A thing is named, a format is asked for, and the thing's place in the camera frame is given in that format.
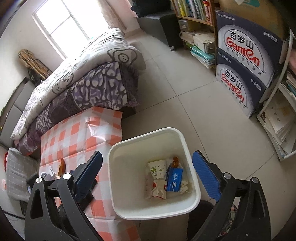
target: gray checkered fabric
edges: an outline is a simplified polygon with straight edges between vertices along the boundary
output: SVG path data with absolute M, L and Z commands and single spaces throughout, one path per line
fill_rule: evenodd
M 16 200 L 28 202 L 30 194 L 26 180 L 38 170 L 38 162 L 23 156 L 17 149 L 9 148 L 6 165 L 7 194 Z

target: white metal rack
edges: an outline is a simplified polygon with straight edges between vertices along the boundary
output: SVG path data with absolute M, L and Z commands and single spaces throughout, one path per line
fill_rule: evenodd
M 286 99 L 289 101 L 290 105 L 292 106 L 293 110 L 296 112 L 296 101 L 293 99 L 293 97 L 290 95 L 290 91 L 286 88 L 286 86 L 282 83 L 283 77 L 285 75 L 285 72 L 287 70 L 288 67 L 288 63 L 289 63 L 289 58 L 291 56 L 291 50 L 292 50 L 292 45 L 293 45 L 293 38 L 294 35 L 290 29 L 290 38 L 289 38 L 289 47 L 288 47 L 288 51 L 287 51 L 287 57 L 284 63 L 284 67 L 283 70 L 280 74 L 280 77 L 278 79 L 278 82 L 276 83 L 276 86 L 274 88 L 274 90 L 272 91 L 270 97 L 268 98 L 268 100 L 266 101 L 265 105 L 263 106 L 262 110 L 259 112 L 257 118 L 260 121 L 260 123 L 262 124 L 263 128 L 265 129 L 265 131 L 267 132 L 272 144 L 274 145 L 274 148 L 279 156 L 279 160 L 283 161 L 285 159 L 288 159 L 291 156 L 294 156 L 296 154 L 296 150 L 293 151 L 292 153 L 286 155 L 284 150 L 281 148 L 280 145 L 278 145 L 277 141 L 274 139 L 274 137 L 270 134 L 270 132 L 264 127 L 265 122 L 262 118 L 262 114 L 265 111 L 265 109 L 267 108 L 267 106 L 269 105 L 270 101 L 272 100 L 272 98 L 274 97 L 275 93 L 277 92 L 277 90 L 280 90 L 283 95 L 286 97 Z

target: black leather ottoman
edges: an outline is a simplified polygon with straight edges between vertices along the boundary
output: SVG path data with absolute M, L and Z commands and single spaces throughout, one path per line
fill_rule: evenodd
M 178 19 L 174 11 L 153 13 L 137 18 L 137 20 L 144 32 L 168 45 L 172 51 L 183 46 L 182 40 L 179 37 L 180 27 Z

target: teal sticker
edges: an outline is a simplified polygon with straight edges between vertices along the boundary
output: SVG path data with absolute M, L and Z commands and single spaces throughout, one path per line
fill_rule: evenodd
M 251 5 L 253 7 L 259 7 L 260 3 L 259 0 L 244 0 L 245 4 Z

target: white comforter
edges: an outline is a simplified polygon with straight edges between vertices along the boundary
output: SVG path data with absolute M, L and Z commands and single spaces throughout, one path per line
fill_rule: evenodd
M 124 33 L 119 28 L 110 29 L 92 39 L 79 56 L 64 60 L 44 83 L 34 89 L 11 138 L 21 139 L 34 119 L 56 96 L 90 70 L 108 61 L 132 65 L 139 70 L 146 68 L 141 52 L 127 43 Z

